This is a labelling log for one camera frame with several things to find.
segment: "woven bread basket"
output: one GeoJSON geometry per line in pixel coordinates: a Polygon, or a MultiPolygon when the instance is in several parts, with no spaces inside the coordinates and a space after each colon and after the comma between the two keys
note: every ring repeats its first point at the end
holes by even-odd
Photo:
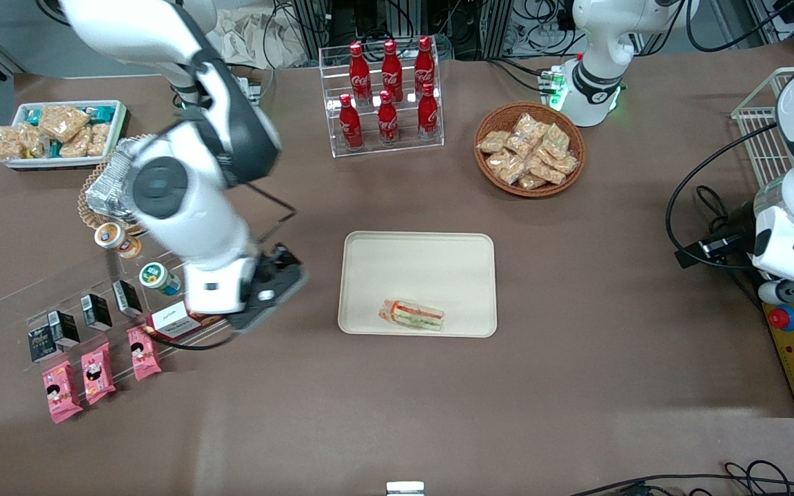
{"type": "MultiPolygon", "coordinates": [[[[143,134],[140,136],[136,136],[135,138],[142,139],[147,136],[149,135],[143,134]]],[[[88,179],[85,179],[85,185],[82,185],[81,191],[79,191],[79,216],[81,217],[81,220],[85,223],[86,226],[94,230],[96,230],[102,224],[105,223],[116,223],[119,224],[122,228],[124,228],[124,231],[131,236],[141,235],[143,234],[144,229],[139,224],[129,224],[123,222],[123,220],[113,219],[113,217],[102,216],[101,214],[98,214],[96,211],[91,210],[91,208],[88,207],[88,198],[85,197],[85,194],[86,192],[88,192],[88,188],[91,188],[91,185],[94,183],[94,181],[96,181],[97,178],[100,178],[100,175],[103,173],[103,170],[106,169],[106,166],[108,165],[108,163],[110,163],[111,157],[112,157],[112,153],[106,155],[102,163],[100,163],[99,165],[97,165],[97,167],[94,168],[94,171],[91,172],[91,175],[88,176],[88,179]]]]}
{"type": "Polygon", "coordinates": [[[485,119],[482,120],[480,126],[476,129],[476,137],[474,138],[474,156],[476,157],[476,164],[480,167],[483,175],[489,179],[495,186],[503,189],[506,192],[511,192],[522,197],[527,198],[542,198],[558,194],[565,188],[574,183],[587,162],[587,147],[584,145],[584,137],[580,135],[578,126],[574,125],[568,117],[551,109],[550,107],[541,103],[532,103],[531,101],[516,101],[515,103],[508,103],[503,107],[492,110],[485,119]],[[536,121],[543,123],[557,123],[560,129],[565,134],[568,134],[569,145],[568,148],[571,153],[578,159],[578,166],[566,178],[565,182],[561,185],[547,185],[540,186],[535,189],[523,189],[518,186],[506,185],[500,179],[495,177],[492,170],[486,163],[487,154],[483,154],[476,147],[476,144],[482,141],[492,131],[513,131],[513,126],[520,120],[520,115],[528,113],[529,116],[535,117],[536,121]]]}

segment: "black cable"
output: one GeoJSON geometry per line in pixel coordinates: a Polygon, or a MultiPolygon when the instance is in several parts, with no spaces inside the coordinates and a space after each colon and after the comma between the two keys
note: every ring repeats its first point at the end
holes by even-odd
{"type": "Polygon", "coordinates": [[[684,16],[684,31],[686,31],[686,33],[688,34],[688,41],[690,41],[692,46],[694,48],[697,48],[697,50],[706,53],[717,52],[717,51],[725,50],[725,48],[730,48],[740,43],[740,41],[746,40],[746,38],[751,37],[753,34],[758,32],[764,26],[768,25],[769,22],[772,22],[772,20],[774,20],[774,18],[776,18],[778,15],[780,15],[780,13],[783,12],[785,9],[788,9],[791,6],[793,6],[793,4],[794,4],[794,0],[788,1],[788,3],[786,3],[785,6],[782,6],[780,9],[776,10],[776,12],[774,12],[773,14],[767,16],[764,20],[762,20],[762,22],[759,22],[759,24],[755,28],[744,34],[743,37],[737,38],[736,40],[728,41],[724,45],[719,45],[717,47],[704,47],[699,43],[697,43],[697,40],[694,39],[694,34],[691,31],[691,9],[686,10],[686,16],[684,16]]]}
{"type": "Polygon", "coordinates": [[[498,63],[497,60],[487,60],[486,62],[491,63],[492,65],[498,67],[498,69],[504,70],[504,72],[507,73],[507,75],[510,76],[511,79],[519,83],[521,87],[529,88],[530,90],[534,91],[536,94],[541,94],[541,88],[533,87],[532,85],[527,85],[524,81],[522,81],[522,79],[519,79],[517,78],[517,76],[514,76],[513,72],[510,72],[510,70],[508,70],[507,67],[498,63]]]}
{"type": "Polygon", "coordinates": [[[46,9],[42,5],[41,0],[35,0],[35,6],[38,7],[39,10],[41,10],[41,13],[45,14],[45,17],[47,17],[48,19],[53,20],[54,22],[57,22],[57,24],[70,25],[68,22],[64,21],[63,19],[58,19],[57,16],[54,16],[54,14],[52,14],[51,12],[48,12],[48,9],[46,9]]]}
{"type": "Polygon", "coordinates": [[[718,264],[718,263],[715,263],[715,262],[711,262],[709,260],[704,260],[703,258],[697,257],[697,255],[692,254],[692,252],[686,250],[686,248],[684,248],[684,246],[681,245],[680,242],[678,242],[678,239],[675,238],[675,235],[673,234],[673,231],[672,231],[672,210],[675,207],[675,200],[677,200],[678,195],[681,194],[682,189],[684,189],[684,186],[686,186],[687,183],[689,181],[691,181],[692,178],[694,178],[694,176],[696,176],[698,172],[700,172],[700,170],[703,170],[703,167],[708,166],[710,163],[712,163],[712,161],[717,159],[719,156],[721,156],[722,154],[724,154],[725,152],[727,152],[731,148],[737,147],[737,145],[739,145],[740,143],[743,143],[744,141],[747,141],[747,139],[750,139],[750,138],[753,138],[755,136],[758,136],[758,135],[762,134],[763,132],[767,132],[767,131],[769,131],[771,129],[774,129],[775,127],[776,127],[776,123],[770,123],[770,125],[766,125],[765,127],[762,127],[760,129],[756,129],[753,132],[750,132],[750,133],[748,133],[746,135],[741,136],[740,138],[735,139],[734,141],[731,141],[731,143],[729,143],[729,144],[725,145],[724,147],[720,148],[714,154],[709,155],[709,157],[706,158],[705,161],[702,161],[702,163],[700,163],[700,165],[698,165],[697,167],[694,167],[692,172],[689,172],[688,175],[685,176],[684,179],[682,179],[682,182],[678,183],[678,186],[675,188],[675,191],[673,192],[672,196],[670,197],[670,202],[667,203],[666,220],[665,220],[667,236],[670,238],[670,241],[672,242],[672,244],[675,245],[675,248],[678,248],[678,251],[683,252],[684,254],[686,254],[687,256],[689,256],[691,258],[693,258],[694,260],[696,260],[699,263],[702,263],[702,264],[708,265],[708,266],[712,266],[712,267],[719,267],[719,268],[724,268],[724,269],[727,269],[727,270],[755,270],[755,268],[753,266],[751,266],[751,265],[750,266],[732,266],[732,265],[726,265],[726,264],[718,264]]]}
{"type": "Polygon", "coordinates": [[[158,344],[163,344],[164,346],[170,346],[170,348],[185,349],[185,351],[207,351],[208,349],[214,349],[223,346],[224,344],[229,344],[230,342],[233,341],[234,338],[238,336],[238,333],[231,333],[231,335],[223,339],[223,341],[218,341],[211,344],[202,344],[199,346],[194,346],[190,344],[180,344],[178,342],[170,342],[167,341],[166,339],[161,339],[157,335],[151,335],[151,333],[146,333],[146,335],[148,335],[152,339],[152,341],[157,342],[158,344]]]}

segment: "robotic arm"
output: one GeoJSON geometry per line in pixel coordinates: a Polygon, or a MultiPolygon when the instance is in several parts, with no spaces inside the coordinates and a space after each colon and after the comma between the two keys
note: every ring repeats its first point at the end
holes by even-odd
{"type": "Polygon", "coordinates": [[[205,106],[133,150],[125,190],[139,222],[185,266],[186,304],[230,314],[246,329],[298,285],[298,260],[285,248],[261,256],[223,190],[264,178],[281,150],[268,118],[241,92],[220,54],[186,10],[164,0],[61,0],[76,33],[119,60],[188,76],[205,106]]]}

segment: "pink snack package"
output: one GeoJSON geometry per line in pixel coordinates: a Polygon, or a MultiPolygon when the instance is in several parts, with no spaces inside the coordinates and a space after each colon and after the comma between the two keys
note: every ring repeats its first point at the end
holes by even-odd
{"type": "Polygon", "coordinates": [[[133,375],[136,380],[160,373],[161,365],[158,363],[158,349],[155,342],[143,330],[145,326],[132,327],[127,331],[127,340],[130,343],[130,361],[133,362],[133,375]]]}
{"type": "Polygon", "coordinates": [[[48,392],[48,410],[55,424],[60,424],[81,411],[79,395],[72,385],[72,365],[69,360],[46,371],[42,380],[48,392]]]}
{"type": "Polygon", "coordinates": [[[110,343],[81,356],[82,378],[85,380],[85,399],[93,405],[100,398],[116,390],[112,383],[110,365],[110,343]]]}

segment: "coca-cola bottle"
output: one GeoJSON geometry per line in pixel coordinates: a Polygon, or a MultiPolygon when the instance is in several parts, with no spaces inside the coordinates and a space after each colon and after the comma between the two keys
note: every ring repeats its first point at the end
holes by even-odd
{"type": "Polygon", "coordinates": [[[434,57],[431,56],[431,37],[418,39],[416,57],[416,100],[422,94],[422,85],[434,82],[434,57]]]}
{"type": "Polygon", "coordinates": [[[437,101],[434,100],[434,84],[422,85],[422,100],[418,102],[418,137],[421,141],[433,141],[437,137],[437,101]]]}
{"type": "Polygon", "coordinates": [[[363,46],[357,41],[349,45],[351,63],[347,75],[351,78],[351,89],[358,107],[372,105],[372,84],[369,82],[369,66],[363,60],[363,46]]]}
{"type": "Polygon", "coordinates": [[[378,107],[378,140],[383,147],[390,148],[397,144],[397,109],[391,103],[391,92],[383,89],[378,94],[382,104],[378,107]]]}
{"type": "Polygon", "coordinates": [[[382,85],[391,92],[394,101],[403,101],[403,66],[400,65],[400,59],[397,59],[397,41],[394,40],[385,40],[382,85]]]}
{"type": "Polygon", "coordinates": [[[339,101],[343,104],[343,107],[339,111],[339,123],[343,129],[345,143],[350,152],[356,152],[363,148],[363,132],[360,129],[360,116],[357,115],[355,107],[351,106],[350,94],[340,94],[339,101]]]}

